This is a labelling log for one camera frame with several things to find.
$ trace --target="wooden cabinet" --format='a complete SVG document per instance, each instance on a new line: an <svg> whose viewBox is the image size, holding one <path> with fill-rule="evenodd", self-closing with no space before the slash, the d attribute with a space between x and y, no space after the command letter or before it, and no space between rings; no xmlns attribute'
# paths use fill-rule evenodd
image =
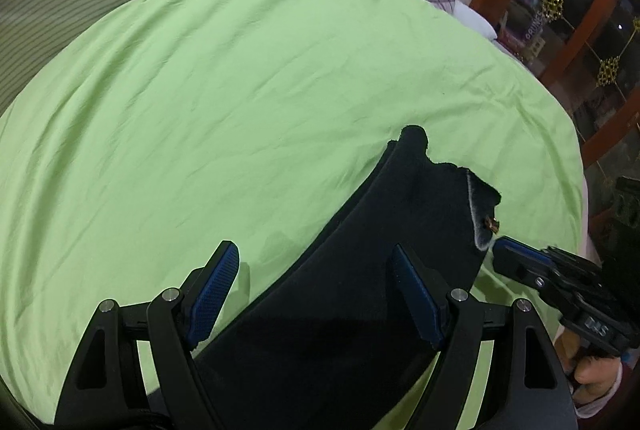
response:
<svg viewBox="0 0 640 430"><path fill-rule="evenodd" d="M640 178L640 2L472 0L576 127L592 226L621 175Z"/></svg>

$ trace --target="finger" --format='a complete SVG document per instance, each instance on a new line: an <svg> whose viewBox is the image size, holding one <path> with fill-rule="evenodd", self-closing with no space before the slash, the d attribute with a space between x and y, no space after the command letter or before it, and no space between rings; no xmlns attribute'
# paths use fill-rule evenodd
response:
<svg viewBox="0 0 640 430"><path fill-rule="evenodd" d="M612 386L613 383L609 384L605 381L601 383L583 385L574 392L574 402L578 405L585 405L592 401L596 401L596 399L604 396Z"/></svg>
<svg viewBox="0 0 640 430"><path fill-rule="evenodd" d="M587 356L575 367L574 378L583 386L574 392L577 404L590 403L604 396L616 383L619 358L596 358Z"/></svg>
<svg viewBox="0 0 640 430"><path fill-rule="evenodd" d="M618 376L620 358L597 358L587 356L575 367L575 381L581 384L609 383L613 385Z"/></svg>
<svg viewBox="0 0 640 430"><path fill-rule="evenodd" d="M574 357L580 349L580 336L573 331L565 329L554 343L556 353L565 373L574 370Z"/></svg>

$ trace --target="dark fabric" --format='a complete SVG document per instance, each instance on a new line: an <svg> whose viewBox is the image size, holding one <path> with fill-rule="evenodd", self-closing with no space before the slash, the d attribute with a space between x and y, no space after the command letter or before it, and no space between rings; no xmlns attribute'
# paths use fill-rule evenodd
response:
<svg viewBox="0 0 640 430"><path fill-rule="evenodd" d="M607 223L605 247L600 249L602 279L615 292L631 319L640 324L640 230L619 219Z"/></svg>
<svg viewBox="0 0 640 430"><path fill-rule="evenodd" d="M622 381L618 390L602 410L588 419L578 419L580 430L638 430L640 428L640 368L622 365Z"/></svg>
<svg viewBox="0 0 640 430"><path fill-rule="evenodd" d="M474 242L469 183L481 216L500 201L426 147L421 127L404 128L308 250L197 357L227 429L370 429L425 371L434 352L388 279L388 257L411 246L469 289L486 251Z"/></svg>

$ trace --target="green bedsheet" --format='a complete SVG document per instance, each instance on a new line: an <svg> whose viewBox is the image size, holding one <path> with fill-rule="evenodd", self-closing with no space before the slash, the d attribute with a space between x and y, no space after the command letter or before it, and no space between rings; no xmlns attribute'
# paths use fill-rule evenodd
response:
<svg viewBox="0 0 640 430"><path fill-rule="evenodd" d="M241 251L214 332L277 279L420 124L502 194L500 233L575 251L582 165L556 100L422 0L133 0L0 119L0 375L51 422L98 302L148 301L220 240ZM474 293L524 288L482 269ZM540 306L550 331L554 313ZM490 346L461 421L473 423ZM156 386L142 354L146 386ZM402 428L424 381L377 428Z"/></svg>

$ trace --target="metal screw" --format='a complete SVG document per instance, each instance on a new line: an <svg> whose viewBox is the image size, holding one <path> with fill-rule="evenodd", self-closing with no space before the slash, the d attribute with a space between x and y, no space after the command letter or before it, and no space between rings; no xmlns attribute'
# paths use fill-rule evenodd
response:
<svg viewBox="0 0 640 430"><path fill-rule="evenodd" d="M108 313L113 309L114 305L115 302L113 300L103 300L102 302L100 302L100 305L98 305L98 309L100 309L100 311L103 313Z"/></svg>
<svg viewBox="0 0 640 430"><path fill-rule="evenodd" d="M180 290L175 287L170 287L169 289L165 289L162 291L162 300L166 300L167 302L171 302L178 298L180 294Z"/></svg>
<svg viewBox="0 0 640 430"><path fill-rule="evenodd" d="M531 302L529 302L529 300L525 300L524 298L518 298L516 300L516 307L523 313L528 313L532 309Z"/></svg>
<svg viewBox="0 0 640 430"><path fill-rule="evenodd" d="M490 216L486 216L484 218L484 226L491 230L493 233L498 233L500 231L500 222Z"/></svg>
<svg viewBox="0 0 640 430"><path fill-rule="evenodd" d="M457 302L464 302L469 298L469 294L464 289L457 287L451 291L451 298Z"/></svg>

